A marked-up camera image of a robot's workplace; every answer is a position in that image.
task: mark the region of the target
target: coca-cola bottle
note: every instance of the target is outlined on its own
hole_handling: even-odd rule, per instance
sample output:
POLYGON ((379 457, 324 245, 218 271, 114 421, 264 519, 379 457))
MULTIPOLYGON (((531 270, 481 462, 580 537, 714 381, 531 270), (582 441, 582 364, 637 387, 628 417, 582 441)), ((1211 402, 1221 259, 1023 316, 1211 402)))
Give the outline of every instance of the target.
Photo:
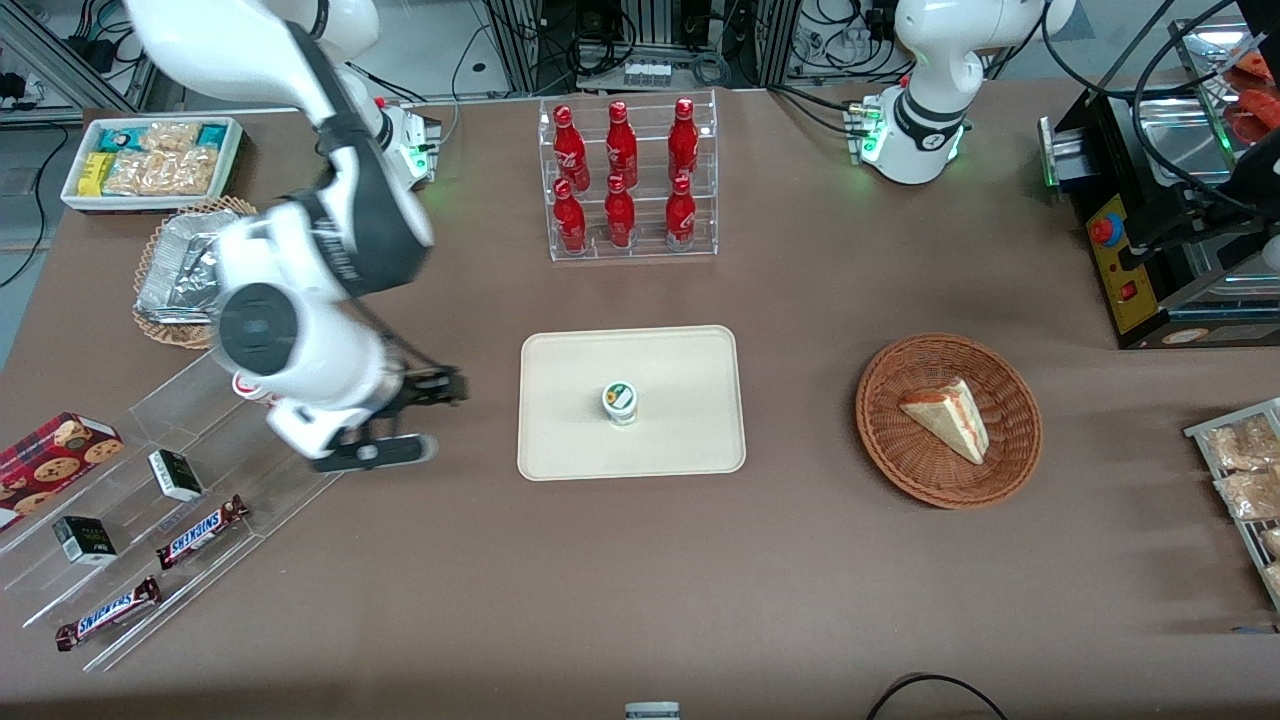
POLYGON ((698 169, 698 126, 694 124, 694 101, 689 97, 676 100, 676 122, 667 136, 667 151, 671 182, 676 182, 681 173, 694 177, 698 169))
POLYGON ((552 117, 556 118, 556 164, 561 177, 568 178, 573 192, 586 192, 591 187, 591 172, 586 169, 582 133, 573 127, 573 111, 568 105, 557 105, 552 117))
POLYGON ((621 173, 609 176, 609 196, 604 199, 604 214, 609 219, 609 242, 614 247, 631 247, 636 236, 636 204, 627 192, 621 173))
POLYGON ((636 131, 627 120, 627 104, 609 102, 609 135, 604 138, 609 152, 609 172, 622 176, 628 188, 640 182, 640 160, 636 151, 636 131))
POLYGON ((556 192, 552 214, 556 215, 556 229, 559 232, 564 252, 581 255, 586 252, 586 215, 582 213, 582 205, 573 197, 573 188, 567 179, 556 178, 552 188, 556 192))
POLYGON ((694 243, 694 213, 698 210, 689 195, 689 176, 681 174, 671 183, 667 199, 667 247, 676 252, 694 243))

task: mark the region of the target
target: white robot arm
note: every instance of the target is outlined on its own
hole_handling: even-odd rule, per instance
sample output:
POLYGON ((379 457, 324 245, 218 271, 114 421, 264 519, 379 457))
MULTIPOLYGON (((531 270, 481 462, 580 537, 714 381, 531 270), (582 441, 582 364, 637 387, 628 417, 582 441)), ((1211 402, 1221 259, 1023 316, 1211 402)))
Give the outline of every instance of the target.
MULTIPOLYGON (((320 0, 356 23, 347 53, 376 38, 369 0, 320 0)), ((320 136, 334 179, 228 227, 216 243, 219 359, 282 396, 273 429, 317 468, 424 460, 425 438, 374 438, 372 419, 466 397, 454 368, 408 372, 385 340, 335 306, 412 282, 431 249, 417 199, 398 182, 351 90, 311 31, 257 0, 125 0, 134 32, 170 77, 214 97, 288 102, 320 136), (216 28, 225 28, 218 32, 216 28), (351 441, 348 433, 358 432, 351 441)))
POLYGON ((965 111, 983 83, 977 51, 1016 45, 1038 26, 1062 29, 1075 0, 901 0, 897 38, 915 54, 909 85, 867 97, 861 161, 892 181, 920 184, 955 156, 965 111))

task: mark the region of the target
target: wicker tray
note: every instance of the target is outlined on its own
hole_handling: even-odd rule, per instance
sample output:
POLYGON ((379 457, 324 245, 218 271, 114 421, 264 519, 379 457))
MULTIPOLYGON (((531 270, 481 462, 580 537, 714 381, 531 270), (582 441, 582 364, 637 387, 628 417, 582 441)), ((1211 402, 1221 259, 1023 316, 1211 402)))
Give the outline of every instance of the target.
POLYGON ((858 383, 858 433, 897 487, 931 505, 986 507, 1007 500, 1036 471, 1043 445, 1039 409, 1009 363, 960 336, 918 334, 890 345, 858 383), (961 377, 973 389, 991 447, 974 465, 899 407, 909 392, 961 377))
MULTIPOLYGON (((191 208, 183 208, 169 218, 193 213, 214 213, 216 210, 232 210, 241 215, 257 214, 257 210, 248 202, 238 197, 224 196, 214 201, 198 202, 191 208)), ((168 223, 169 218, 165 218, 164 223, 168 223)), ((160 238, 160 229, 164 228, 164 223, 160 223, 155 232, 151 233, 151 240, 147 242, 146 250, 142 251, 142 260, 138 263, 138 269, 133 273, 134 293, 142 291, 142 281, 146 279, 147 270, 151 269, 151 256, 155 255, 156 241, 160 238)), ((161 325, 160 323, 147 320, 137 310, 133 310, 133 322, 142 328, 143 334, 165 345, 177 345, 187 350, 207 350, 214 343, 212 325, 161 325)))

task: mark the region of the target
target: brown table surface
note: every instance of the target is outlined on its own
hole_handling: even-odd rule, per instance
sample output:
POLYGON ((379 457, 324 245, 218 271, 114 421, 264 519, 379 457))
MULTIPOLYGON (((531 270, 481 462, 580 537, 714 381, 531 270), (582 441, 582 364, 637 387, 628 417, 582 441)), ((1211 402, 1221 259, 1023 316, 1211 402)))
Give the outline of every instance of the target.
MULTIPOLYGON (((370 299, 471 379, 461 407, 410 416, 439 457, 342 479, 106 674, 0 603, 0 715, 856 717, 938 671, 1012 717, 1277 716, 1280 638, 1229 634, 1274 615, 1181 436, 1280 395, 1277 355, 1115 350, 1039 179, 1036 120, 1075 95, 992 83, 943 177, 899 187, 771 95, 719 92, 721 255, 591 268, 547 258, 538 104, 466 106, 425 191, 438 247, 370 299), (708 323, 737 336, 740 471, 521 478, 525 338, 708 323), (861 368, 928 331, 996 348, 1039 400, 1043 461, 995 509, 922 506, 851 432, 861 368)), ((241 119, 238 195, 311 182, 300 117, 241 119)), ((195 360, 129 315, 155 223, 67 213, 0 375, 0 443, 60 410, 114 418, 195 360)), ((916 687, 883 716, 977 707, 916 687)))

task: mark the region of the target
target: black machine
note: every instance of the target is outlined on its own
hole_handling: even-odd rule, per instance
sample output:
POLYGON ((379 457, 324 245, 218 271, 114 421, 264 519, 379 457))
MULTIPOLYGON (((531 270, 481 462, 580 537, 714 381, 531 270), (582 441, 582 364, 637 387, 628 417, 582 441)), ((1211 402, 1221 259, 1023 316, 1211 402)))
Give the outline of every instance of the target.
MULTIPOLYGON (((1221 38, 1280 29, 1280 3, 1238 5, 1244 22, 1175 23, 1197 77, 1225 59, 1221 38)), ((1280 72, 1280 38, 1258 50, 1280 72)), ((1119 343, 1280 345, 1280 242, 1268 249, 1280 234, 1280 132, 1242 137, 1224 119, 1238 100, 1224 79, 1161 90, 1144 91, 1137 119, 1132 94, 1089 90, 1056 128, 1041 126, 1046 179, 1084 223, 1119 343)))

